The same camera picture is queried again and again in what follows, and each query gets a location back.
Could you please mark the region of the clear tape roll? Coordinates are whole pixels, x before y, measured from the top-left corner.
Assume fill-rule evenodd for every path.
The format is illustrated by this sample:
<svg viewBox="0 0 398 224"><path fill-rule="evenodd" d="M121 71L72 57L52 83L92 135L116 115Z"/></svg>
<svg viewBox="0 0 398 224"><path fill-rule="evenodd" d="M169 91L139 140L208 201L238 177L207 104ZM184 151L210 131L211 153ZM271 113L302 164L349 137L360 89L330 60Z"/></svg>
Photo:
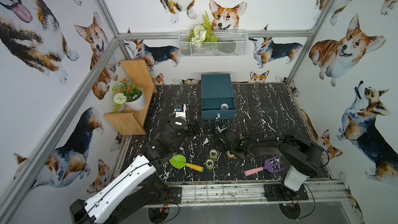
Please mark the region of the clear tape roll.
<svg viewBox="0 0 398 224"><path fill-rule="evenodd" d="M221 110L229 110L230 106L227 103L222 103L221 106L220 106L220 109Z"/></svg>

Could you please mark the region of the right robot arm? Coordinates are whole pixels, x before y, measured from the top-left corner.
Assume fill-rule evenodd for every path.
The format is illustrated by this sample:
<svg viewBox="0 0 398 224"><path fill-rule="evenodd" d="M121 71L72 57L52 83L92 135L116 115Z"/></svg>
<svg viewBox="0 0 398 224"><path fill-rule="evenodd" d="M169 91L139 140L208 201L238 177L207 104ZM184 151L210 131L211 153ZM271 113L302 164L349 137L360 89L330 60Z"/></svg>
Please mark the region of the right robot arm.
<svg viewBox="0 0 398 224"><path fill-rule="evenodd" d="M296 131L288 131L282 136L250 141L248 138L239 138L229 129L223 129L217 142L221 149L241 159L266 155L274 155L276 159L284 157L291 167L280 192L287 198L295 196L308 178L318 175L324 152L318 144L300 139L298 135Z"/></svg>

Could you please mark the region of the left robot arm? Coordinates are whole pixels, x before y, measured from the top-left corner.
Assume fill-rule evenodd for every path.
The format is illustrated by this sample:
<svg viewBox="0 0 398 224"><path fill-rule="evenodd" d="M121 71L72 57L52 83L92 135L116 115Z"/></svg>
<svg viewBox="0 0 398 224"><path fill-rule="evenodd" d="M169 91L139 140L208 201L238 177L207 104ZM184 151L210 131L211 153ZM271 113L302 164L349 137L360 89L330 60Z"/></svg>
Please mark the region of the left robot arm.
<svg viewBox="0 0 398 224"><path fill-rule="evenodd" d="M203 167L188 164L179 153L186 137L194 134L185 113L176 113L116 179L95 196L86 201L78 199L69 207L72 223L119 224L150 203L171 203L169 187L156 171L169 162L176 169L189 167L203 172Z"/></svg>

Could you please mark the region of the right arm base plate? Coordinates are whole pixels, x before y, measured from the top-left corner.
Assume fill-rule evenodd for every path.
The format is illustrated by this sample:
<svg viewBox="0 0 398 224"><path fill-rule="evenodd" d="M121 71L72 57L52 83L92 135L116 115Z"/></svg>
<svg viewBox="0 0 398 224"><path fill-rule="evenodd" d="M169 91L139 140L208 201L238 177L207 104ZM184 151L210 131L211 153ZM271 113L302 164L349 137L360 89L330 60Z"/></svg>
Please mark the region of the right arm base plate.
<svg viewBox="0 0 398 224"><path fill-rule="evenodd" d="M264 187L264 196L269 202L309 199L309 196L303 184L301 185L298 191L293 191L285 187L283 183L265 184L263 187Z"/></svg>

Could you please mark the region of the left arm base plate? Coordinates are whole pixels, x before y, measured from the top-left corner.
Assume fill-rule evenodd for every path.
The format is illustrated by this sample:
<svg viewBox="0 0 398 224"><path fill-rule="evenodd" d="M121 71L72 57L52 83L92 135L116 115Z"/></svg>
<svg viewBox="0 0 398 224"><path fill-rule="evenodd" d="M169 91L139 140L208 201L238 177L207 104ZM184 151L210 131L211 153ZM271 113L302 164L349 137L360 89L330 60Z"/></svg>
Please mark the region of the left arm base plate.
<svg viewBox="0 0 398 224"><path fill-rule="evenodd" d="M181 204L182 199L182 188L181 187L169 187L156 193L154 198L149 202L148 205L164 205L166 203L177 203Z"/></svg>

